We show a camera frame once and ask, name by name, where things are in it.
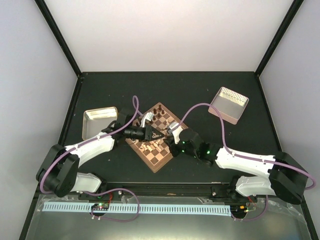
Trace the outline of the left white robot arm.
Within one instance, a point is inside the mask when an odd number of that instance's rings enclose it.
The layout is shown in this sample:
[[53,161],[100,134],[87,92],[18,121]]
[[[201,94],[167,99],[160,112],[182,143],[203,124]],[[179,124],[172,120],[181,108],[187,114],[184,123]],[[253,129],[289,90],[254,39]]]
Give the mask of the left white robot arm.
[[64,197],[70,192],[88,192],[95,199],[103,199],[108,192],[103,179],[93,173],[81,173],[79,167],[94,157],[110,152],[126,139],[151,142],[164,137],[159,130],[147,124],[153,118],[152,112],[143,115],[139,125],[134,125],[137,112],[127,109],[119,112],[116,118],[97,135],[74,145],[52,146],[36,174],[40,191]]

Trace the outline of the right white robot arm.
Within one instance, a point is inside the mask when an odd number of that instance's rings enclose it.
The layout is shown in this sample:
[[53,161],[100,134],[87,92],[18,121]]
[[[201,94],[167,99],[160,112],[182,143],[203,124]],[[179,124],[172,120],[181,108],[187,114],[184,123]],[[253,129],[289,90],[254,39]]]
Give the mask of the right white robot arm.
[[305,169],[286,152],[275,155],[257,155],[236,150],[227,150],[216,143],[201,139],[192,129],[178,127],[168,130],[165,143],[173,157],[189,155],[209,166],[216,164],[221,169],[247,173],[233,178],[228,187],[228,198],[234,202],[253,195],[276,196],[294,205],[301,204],[307,185]]

